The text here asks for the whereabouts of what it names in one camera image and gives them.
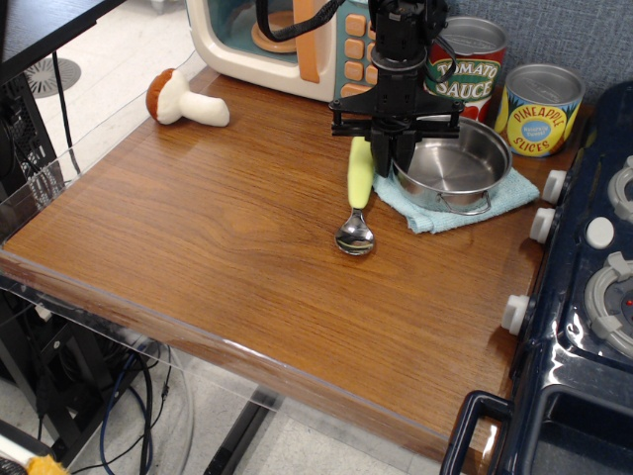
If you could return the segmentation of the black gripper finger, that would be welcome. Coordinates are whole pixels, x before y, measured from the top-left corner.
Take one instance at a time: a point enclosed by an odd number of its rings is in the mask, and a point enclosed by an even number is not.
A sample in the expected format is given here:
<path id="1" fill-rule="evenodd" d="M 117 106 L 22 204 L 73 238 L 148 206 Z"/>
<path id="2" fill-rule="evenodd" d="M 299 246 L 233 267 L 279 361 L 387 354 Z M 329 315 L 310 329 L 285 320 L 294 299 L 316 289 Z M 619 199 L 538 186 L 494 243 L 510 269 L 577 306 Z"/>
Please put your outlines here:
<path id="1" fill-rule="evenodd" d="M 373 130 L 370 135 L 370 149 L 377 175 L 387 178 L 391 170 L 391 137 L 382 131 Z"/>
<path id="2" fill-rule="evenodd" d="M 398 166 L 410 166 L 416 144 L 415 131 L 405 131 L 396 136 L 394 143 L 394 162 Z"/>

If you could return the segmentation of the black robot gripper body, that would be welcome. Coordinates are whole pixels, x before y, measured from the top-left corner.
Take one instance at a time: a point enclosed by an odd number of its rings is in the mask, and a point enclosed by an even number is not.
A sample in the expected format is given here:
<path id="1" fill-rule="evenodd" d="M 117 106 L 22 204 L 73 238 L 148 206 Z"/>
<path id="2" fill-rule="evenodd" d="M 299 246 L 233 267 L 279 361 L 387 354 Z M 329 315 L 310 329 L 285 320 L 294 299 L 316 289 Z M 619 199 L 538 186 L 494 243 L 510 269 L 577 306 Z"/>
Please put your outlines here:
<path id="1" fill-rule="evenodd" d="M 406 133 L 417 140 L 458 137 L 463 104 L 425 91 L 425 72 L 425 62 L 408 69 L 379 66 L 372 88 L 329 103 L 332 134 L 365 139 L 374 133 L 390 139 Z"/>

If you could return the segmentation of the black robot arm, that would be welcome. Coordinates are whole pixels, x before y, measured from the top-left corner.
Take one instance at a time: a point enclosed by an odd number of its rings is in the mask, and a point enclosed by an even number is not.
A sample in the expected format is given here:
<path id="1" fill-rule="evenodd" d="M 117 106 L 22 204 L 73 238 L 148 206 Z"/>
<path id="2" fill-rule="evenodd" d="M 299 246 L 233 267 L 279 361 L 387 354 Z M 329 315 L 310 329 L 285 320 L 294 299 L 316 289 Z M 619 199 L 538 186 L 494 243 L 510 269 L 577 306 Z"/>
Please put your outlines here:
<path id="1" fill-rule="evenodd" d="M 409 169 L 416 145 L 425 138 L 456 138 L 464 104 L 432 95 L 422 86 L 427 54 L 441 45 L 455 52 L 440 32 L 446 27 L 444 1 L 371 1 L 376 39 L 370 54 L 377 68 L 371 89 L 329 103 L 335 136 L 370 143 L 375 172 L 386 177 L 395 164 Z"/>

